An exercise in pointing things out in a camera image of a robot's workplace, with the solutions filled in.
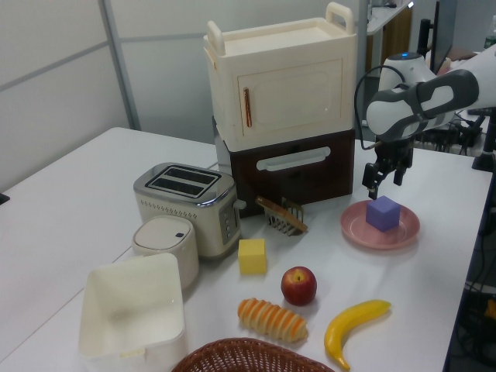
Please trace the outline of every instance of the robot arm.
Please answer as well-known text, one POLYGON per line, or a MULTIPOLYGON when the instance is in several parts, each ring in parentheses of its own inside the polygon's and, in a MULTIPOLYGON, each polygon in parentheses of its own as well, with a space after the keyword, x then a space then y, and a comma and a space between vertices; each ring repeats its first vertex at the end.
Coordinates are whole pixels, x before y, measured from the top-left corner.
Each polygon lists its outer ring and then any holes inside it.
POLYGON ((465 62, 459 69, 436 76, 416 53, 390 57, 383 69, 379 91, 367 107, 367 125, 382 142, 375 147, 377 161, 367 164, 363 185, 371 198, 386 176, 395 172, 401 185, 412 165, 416 134, 448 123, 458 109, 496 106, 496 46, 465 62))

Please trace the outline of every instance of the yellow cube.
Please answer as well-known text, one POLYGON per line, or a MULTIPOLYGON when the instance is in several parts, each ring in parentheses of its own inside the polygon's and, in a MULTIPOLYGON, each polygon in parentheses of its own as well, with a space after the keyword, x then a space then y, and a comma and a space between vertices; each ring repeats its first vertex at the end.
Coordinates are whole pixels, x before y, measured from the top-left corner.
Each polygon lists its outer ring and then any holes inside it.
POLYGON ((238 261, 241 274, 265 274, 265 239, 240 239, 238 261))

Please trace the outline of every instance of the wicker basket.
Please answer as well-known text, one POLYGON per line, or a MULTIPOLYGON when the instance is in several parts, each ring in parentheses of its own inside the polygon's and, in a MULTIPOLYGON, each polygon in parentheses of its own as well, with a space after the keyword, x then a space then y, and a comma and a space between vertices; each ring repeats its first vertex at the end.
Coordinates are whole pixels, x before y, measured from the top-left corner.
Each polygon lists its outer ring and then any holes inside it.
POLYGON ((322 363, 259 339, 220 339, 186 356, 173 372, 334 372, 322 363))

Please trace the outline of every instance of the red apple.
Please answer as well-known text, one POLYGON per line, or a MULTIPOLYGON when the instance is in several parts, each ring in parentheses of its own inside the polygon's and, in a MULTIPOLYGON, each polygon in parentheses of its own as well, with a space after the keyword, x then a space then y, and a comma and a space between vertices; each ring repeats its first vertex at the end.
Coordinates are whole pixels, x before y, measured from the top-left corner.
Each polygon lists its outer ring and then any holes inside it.
POLYGON ((296 306, 305 306, 315 298, 317 279, 308 268, 293 267, 282 276, 281 290, 287 302, 296 306))

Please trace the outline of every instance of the yellow banana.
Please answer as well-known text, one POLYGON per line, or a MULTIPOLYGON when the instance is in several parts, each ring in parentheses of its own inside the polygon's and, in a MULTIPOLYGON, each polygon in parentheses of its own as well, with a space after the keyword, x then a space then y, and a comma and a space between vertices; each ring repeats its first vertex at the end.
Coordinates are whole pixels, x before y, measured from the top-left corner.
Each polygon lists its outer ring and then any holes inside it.
POLYGON ((338 314, 325 331, 325 351, 344 370, 350 370, 350 365, 343 356, 343 338, 356 326, 388 312, 391 304, 383 300, 370 300, 347 308, 338 314))

